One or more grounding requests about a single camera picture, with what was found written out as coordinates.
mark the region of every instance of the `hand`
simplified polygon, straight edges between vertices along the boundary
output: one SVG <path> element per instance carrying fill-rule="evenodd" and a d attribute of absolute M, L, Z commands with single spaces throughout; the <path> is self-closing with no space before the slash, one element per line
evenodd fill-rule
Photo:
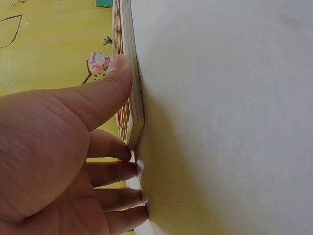
<path fill-rule="evenodd" d="M 97 130 L 129 97 L 118 56 L 105 78 L 0 98 L 0 234 L 119 235 L 148 218 L 134 189 L 94 189 L 136 176 L 128 147 Z M 86 157 L 116 157 L 86 163 Z"/>

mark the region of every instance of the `teal object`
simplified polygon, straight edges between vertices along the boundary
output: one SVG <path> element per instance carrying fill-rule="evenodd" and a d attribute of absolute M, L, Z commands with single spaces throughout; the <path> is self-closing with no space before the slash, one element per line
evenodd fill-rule
<path fill-rule="evenodd" d="M 96 0 L 96 7 L 110 7 L 113 6 L 113 0 Z"/>

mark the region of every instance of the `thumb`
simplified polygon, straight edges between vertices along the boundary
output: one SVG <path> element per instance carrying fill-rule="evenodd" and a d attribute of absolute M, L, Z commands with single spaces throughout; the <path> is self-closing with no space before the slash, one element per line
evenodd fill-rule
<path fill-rule="evenodd" d="M 125 55 L 117 56 L 102 79 L 55 90 L 57 97 L 93 131 L 111 118 L 130 96 L 132 70 Z"/>

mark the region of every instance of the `pink figure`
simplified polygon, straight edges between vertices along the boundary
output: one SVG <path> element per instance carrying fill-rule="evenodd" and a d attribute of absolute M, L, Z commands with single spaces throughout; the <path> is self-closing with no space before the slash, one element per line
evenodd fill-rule
<path fill-rule="evenodd" d="M 106 71 L 111 62 L 111 56 L 106 56 L 102 52 L 93 52 L 88 60 L 89 69 L 93 74 L 100 74 Z"/>

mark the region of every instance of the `yellow background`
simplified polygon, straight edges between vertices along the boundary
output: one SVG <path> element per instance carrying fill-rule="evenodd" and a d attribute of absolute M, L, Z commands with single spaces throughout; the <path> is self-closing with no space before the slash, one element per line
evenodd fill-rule
<path fill-rule="evenodd" d="M 89 74 L 90 54 L 112 54 L 110 44 L 102 45 L 107 36 L 112 38 L 111 8 L 96 8 L 95 0 L 18 1 L 0 0 L 0 95 L 81 85 Z M 22 17 L 1 22 L 16 15 Z M 1 48 L 17 29 L 14 42 Z M 115 119 L 101 129 L 117 135 Z"/>

